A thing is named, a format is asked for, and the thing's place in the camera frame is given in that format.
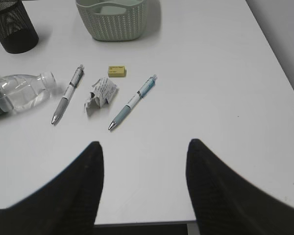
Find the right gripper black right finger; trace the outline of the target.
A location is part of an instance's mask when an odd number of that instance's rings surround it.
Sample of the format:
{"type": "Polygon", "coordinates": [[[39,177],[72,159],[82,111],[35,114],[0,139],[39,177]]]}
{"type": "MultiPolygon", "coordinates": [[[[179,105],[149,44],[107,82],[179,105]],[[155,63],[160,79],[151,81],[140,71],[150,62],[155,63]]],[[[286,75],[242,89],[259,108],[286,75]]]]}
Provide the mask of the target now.
{"type": "Polygon", "coordinates": [[[294,235],[294,208],[244,179],[192,139],[186,181],[202,235],[294,235]]]}

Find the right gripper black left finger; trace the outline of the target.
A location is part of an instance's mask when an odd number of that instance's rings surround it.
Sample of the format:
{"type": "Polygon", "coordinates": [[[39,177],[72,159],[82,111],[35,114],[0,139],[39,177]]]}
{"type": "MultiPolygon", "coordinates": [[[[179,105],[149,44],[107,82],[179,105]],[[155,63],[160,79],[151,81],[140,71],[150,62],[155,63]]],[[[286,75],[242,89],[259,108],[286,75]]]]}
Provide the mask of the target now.
{"type": "Polygon", "coordinates": [[[93,141],[49,183],[0,209],[0,235],[93,234],[103,182],[103,151],[93,141]]]}

